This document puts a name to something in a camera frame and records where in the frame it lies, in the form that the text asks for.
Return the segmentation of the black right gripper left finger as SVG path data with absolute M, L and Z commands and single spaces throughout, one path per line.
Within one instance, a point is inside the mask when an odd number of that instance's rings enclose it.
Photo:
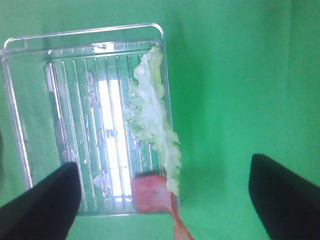
M 2 240 L 65 240 L 78 213 L 78 166 L 68 162 L 0 208 Z

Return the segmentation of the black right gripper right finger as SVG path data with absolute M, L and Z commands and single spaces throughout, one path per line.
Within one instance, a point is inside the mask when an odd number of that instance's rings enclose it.
M 320 188 L 272 158 L 251 158 L 248 192 L 271 240 L 320 238 Z

